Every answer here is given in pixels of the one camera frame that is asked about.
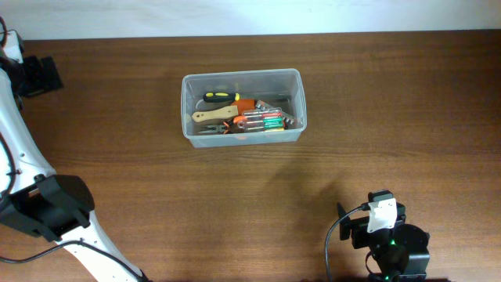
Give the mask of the orange toothed bar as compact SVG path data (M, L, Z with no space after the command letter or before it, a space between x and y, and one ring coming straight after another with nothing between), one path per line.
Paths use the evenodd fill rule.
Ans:
M271 109L275 109L276 110L276 107L262 101L262 100L257 100L256 101L256 104L255 104L255 107L258 109L258 110L261 110L261 111L267 111L267 110L271 110ZM286 113L285 111L281 110L281 114L282 114L282 117L283 117L283 121L288 124L288 125L294 125L296 123L296 119L294 116Z

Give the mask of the clear screwdriver set case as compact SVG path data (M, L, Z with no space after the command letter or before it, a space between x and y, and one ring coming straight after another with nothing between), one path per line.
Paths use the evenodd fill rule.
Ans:
M233 124L245 133L282 131L286 128L280 108L246 110L233 118Z

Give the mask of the metal file black yellow handle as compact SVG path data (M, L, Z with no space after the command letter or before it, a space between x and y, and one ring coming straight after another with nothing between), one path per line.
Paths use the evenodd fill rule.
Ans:
M255 93L242 94L239 92L206 92L203 95L203 101L206 103L225 103L225 102L232 103L242 99L283 101L290 99L290 96L283 94L271 94L271 95L258 95Z

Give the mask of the orange scraper wooden handle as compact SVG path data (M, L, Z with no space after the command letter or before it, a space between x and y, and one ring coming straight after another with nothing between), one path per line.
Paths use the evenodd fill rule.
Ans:
M246 110L254 109L254 99L242 99L217 110L197 111L192 114L192 119L197 123L213 120L227 120L240 116Z

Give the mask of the orange black needle nose pliers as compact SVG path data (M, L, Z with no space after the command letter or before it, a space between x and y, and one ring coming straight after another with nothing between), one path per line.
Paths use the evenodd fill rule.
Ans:
M200 135L206 135L206 134L233 134L234 131L232 129L232 126L228 122L223 122L220 125L204 125L199 131Z

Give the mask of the small red handled pliers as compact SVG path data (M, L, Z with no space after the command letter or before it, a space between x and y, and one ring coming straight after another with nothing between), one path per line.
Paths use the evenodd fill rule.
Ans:
M244 116L237 116L233 118L233 123L235 125L238 125L241 121L244 121L246 118Z

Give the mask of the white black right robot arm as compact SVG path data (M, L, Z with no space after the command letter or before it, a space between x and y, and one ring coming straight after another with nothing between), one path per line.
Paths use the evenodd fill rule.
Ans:
M405 206L392 192L368 193L368 201L345 211L337 206L340 239L351 240L355 249L368 248L379 272L369 271L370 281L424 281L431 259L427 249L430 234L406 222Z

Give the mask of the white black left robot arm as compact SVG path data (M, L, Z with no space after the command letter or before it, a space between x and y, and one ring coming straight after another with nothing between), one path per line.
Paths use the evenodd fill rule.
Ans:
M22 116L23 99L63 87L52 57L23 56L23 40L1 29L1 223L53 246L31 262L65 249L97 281L145 281L106 235L96 217L90 189L76 175L61 175L35 144Z

